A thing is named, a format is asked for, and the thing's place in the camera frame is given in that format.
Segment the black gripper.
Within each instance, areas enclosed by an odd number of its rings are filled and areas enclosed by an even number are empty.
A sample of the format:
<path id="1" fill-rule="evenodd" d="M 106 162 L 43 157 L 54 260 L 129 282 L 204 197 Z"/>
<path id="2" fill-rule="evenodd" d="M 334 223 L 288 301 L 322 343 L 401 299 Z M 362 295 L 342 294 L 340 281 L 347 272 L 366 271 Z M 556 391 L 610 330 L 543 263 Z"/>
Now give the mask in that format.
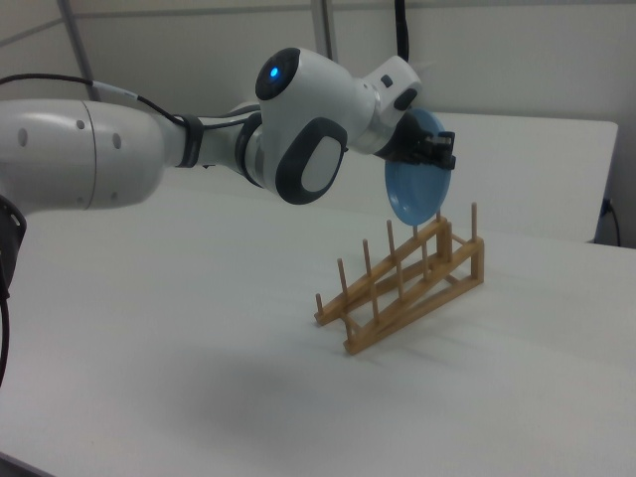
<path id="1" fill-rule="evenodd" d="M 450 150 L 435 149 L 432 153 L 433 146 L 453 148 L 454 141 L 454 132 L 439 131 L 433 134 L 420 125 L 414 114 L 407 112 L 397 123 L 393 136 L 385 146 L 385 159 L 406 164 L 431 162 L 442 170 L 454 170 L 456 157 Z"/>

